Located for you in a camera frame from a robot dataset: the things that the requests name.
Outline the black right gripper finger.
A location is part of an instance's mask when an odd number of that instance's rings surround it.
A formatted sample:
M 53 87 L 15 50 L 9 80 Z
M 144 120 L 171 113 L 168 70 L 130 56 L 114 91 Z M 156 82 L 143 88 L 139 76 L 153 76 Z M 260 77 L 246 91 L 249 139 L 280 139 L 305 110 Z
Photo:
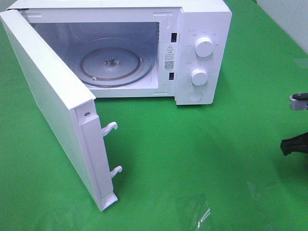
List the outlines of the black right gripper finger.
M 308 93 L 297 93 L 289 97 L 290 107 L 292 110 L 308 109 Z

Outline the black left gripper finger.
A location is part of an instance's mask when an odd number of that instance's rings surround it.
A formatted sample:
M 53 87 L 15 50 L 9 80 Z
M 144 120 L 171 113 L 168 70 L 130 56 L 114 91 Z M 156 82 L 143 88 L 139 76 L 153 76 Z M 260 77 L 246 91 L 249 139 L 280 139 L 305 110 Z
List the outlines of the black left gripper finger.
M 280 144 L 283 155 L 287 156 L 292 152 L 308 153 L 308 133 L 282 140 Z

